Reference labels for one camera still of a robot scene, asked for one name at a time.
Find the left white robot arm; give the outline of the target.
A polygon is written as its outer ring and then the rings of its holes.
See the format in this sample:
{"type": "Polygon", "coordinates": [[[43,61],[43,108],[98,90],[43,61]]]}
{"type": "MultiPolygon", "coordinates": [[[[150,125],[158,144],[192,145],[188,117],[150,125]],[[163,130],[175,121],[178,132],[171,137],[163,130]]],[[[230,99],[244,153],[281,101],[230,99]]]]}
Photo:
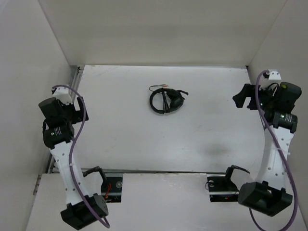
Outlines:
{"type": "Polygon", "coordinates": [[[78,103],[81,106],[78,111],[73,104],[65,105],[55,97],[38,105],[45,116],[42,131],[44,144],[54,157],[64,182],[66,209],[61,211],[61,218],[75,230],[96,221],[110,228],[106,219],[109,212],[104,196],[87,185],[77,158],[73,155],[80,135],[75,133],[73,125],[84,124],[88,119],[83,99],[79,98],[78,103]]]}

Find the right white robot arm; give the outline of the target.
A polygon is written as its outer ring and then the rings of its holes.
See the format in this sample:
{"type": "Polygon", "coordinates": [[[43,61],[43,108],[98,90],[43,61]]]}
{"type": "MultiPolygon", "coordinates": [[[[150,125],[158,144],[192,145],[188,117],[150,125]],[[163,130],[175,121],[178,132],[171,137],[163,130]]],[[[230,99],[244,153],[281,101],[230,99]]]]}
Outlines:
{"type": "Polygon", "coordinates": [[[228,191],[239,190],[238,203],[250,209],[273,217],[287,208],[293,196],[285,189],[286,167],[282,158],[288,156],[289,144],[296,132],[297,116],[291,111],[301,96],[299,86],[281,82],[272,88],[268,86],[255,91],[255,85],[244,84],[242,90],[233,96],[236,107],[242,108],[247,97],[251,110],[261,109],[267,122],[264,126],[265,147],[261,167],[253,182],[240,185],[240,177],[233,173],[239,166],[227,168],[223,184],[228,191]]]}

